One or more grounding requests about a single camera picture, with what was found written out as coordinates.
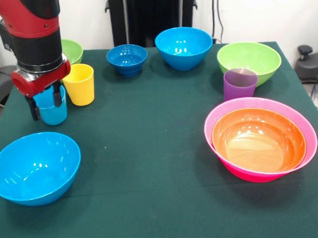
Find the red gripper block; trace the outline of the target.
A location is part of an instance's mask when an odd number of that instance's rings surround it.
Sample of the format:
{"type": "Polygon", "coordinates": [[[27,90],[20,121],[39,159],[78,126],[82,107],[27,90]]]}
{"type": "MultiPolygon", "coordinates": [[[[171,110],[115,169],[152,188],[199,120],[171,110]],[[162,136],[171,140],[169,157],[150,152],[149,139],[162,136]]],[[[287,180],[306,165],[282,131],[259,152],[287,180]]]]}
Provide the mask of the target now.
{"type": "Polygon", "coordinates": [[[33,121],[40,119],[40,111],[33,97],[42,93],[47,87],[53,84],[53,99],[55,106],[61,106],[61,83],[62,80],[70,73],[70,61],[66,55],[62,54],[61,64],[54,70],[47,72],[27,72],[17,68],[11,73],[11,79],[18,91],[25,96],[29,104],[33,121]]]}

